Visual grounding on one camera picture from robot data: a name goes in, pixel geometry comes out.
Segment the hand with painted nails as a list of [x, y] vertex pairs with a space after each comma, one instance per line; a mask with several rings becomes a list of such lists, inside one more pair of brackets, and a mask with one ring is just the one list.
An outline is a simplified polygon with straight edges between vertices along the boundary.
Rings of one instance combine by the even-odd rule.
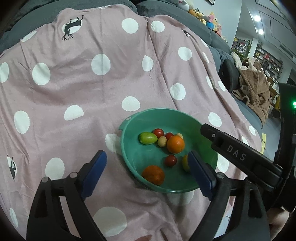
[[227, 230], [214, 240], [272, 240], [285, 226], [289, 212], [282, 208], [272, 208], [267, 212], [267, 218], [260, 220], [248, 215], [238, 216], [233, 209], [225, 215], [228, 218]]

